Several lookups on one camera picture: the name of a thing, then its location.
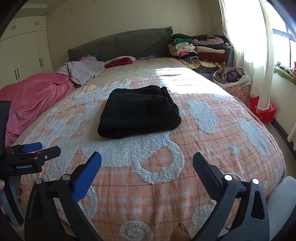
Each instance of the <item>wardrobe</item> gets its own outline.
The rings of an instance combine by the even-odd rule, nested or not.
[[[52,72],[46,16],[13,19],[0,38],[0,89],[34,74]]]

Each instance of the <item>orange plaid blanket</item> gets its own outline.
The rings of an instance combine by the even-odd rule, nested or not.
[[[97,127],[109,93],[147,85],[167,86],[180,109],[180,126],[116,140],[100,137]],[[25,143],[38,141],[44,148],[58,145],[62,154],[47,161],[42,173],[23,176],[28,189],[37,177],[56,180],[94,151],[102,154],[102,167],[80,206],[105,241],[169,240],[179,222],[193,237],[215,206],[193,168],[196,152],[237,180],[257,178],[265,196],[285,171],[273,136],[242,102],[204,78],[181,74],[80,88],[50,110]]]

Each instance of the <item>green folded towel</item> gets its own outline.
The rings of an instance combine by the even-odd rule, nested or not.
[[[274,66],[274,73],[278,73],[279,76],[282,76],[283,78],[286,78],[290,81],[292,81],[294,84],[296,84],[296,80],[290,76],[288,73],[286,73],[285,71],[282,71],[280,68]]]
[[[180,44],[180,43],[192,43],[192,39],[174,39],[172,45]]]

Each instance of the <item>headboard cover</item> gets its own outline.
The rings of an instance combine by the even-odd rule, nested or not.
[[[98,61],[107,61],[119,56],[144,57],[157,55],[170,57],[168,44],[172,42],[173,28],[152,28],[128,31],[96,39],[69,49],[70,61],[78,61],[86,55],[98,53]]]

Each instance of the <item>wire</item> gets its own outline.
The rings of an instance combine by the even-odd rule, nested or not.
[[[222,24],[222,22],[218,26],[216,26],[213,31],[209,32],[208,34],[212,34],[213,32],[217,31],[220,28],[221,24]]]

